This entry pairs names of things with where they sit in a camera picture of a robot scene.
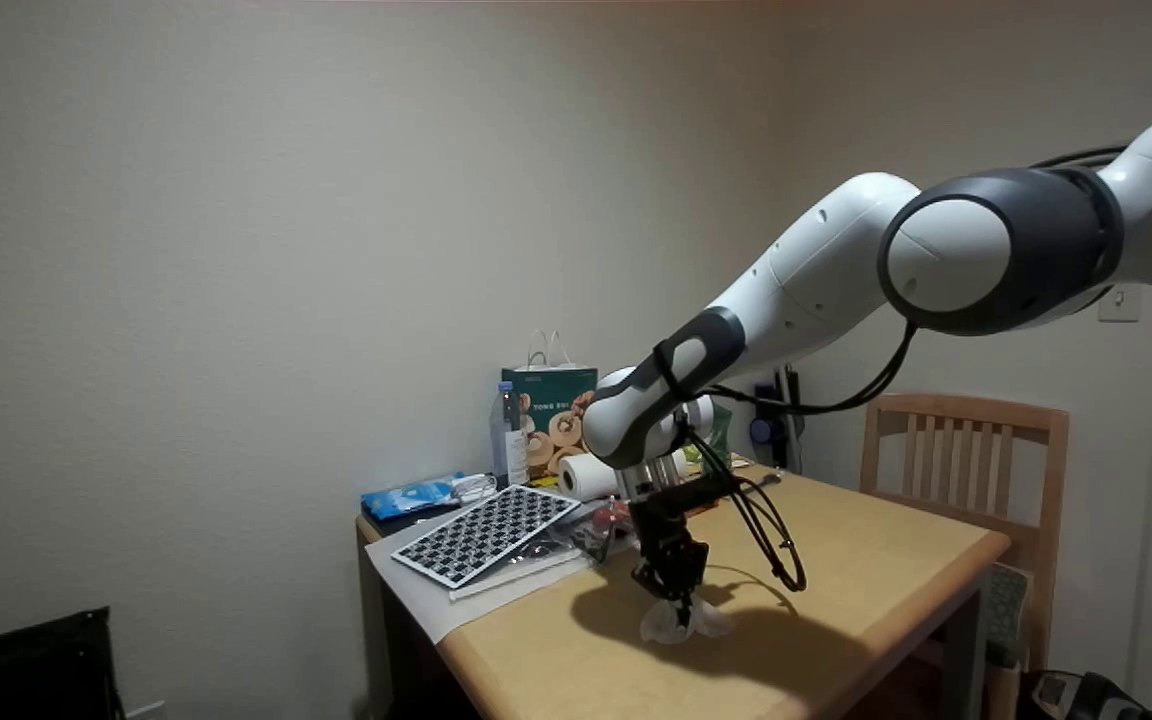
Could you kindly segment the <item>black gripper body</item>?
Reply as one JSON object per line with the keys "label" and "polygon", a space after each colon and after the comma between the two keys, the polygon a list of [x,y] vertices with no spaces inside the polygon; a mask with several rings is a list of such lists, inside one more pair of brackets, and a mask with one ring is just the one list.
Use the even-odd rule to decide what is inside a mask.
{"label": "black gripper body", "polygon": [[633,517],[640,567],[662,585],[662,594],[688,593],[702,579],[709,549],[691,538],[682,517]]}

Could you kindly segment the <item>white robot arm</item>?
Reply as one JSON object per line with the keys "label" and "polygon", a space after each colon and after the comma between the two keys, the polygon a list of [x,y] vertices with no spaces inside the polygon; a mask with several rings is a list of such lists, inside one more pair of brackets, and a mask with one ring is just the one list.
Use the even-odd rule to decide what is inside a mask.
{"label": "white robot arm", "polygon": [[599,380],[583,446],[619,471],[691,439],[722,375],[812,351],[875,307],[993,337],[1152,285],[1152,129],[1100,167],[998,167],[915,186],[861,173],[820,195],[702,310]]}

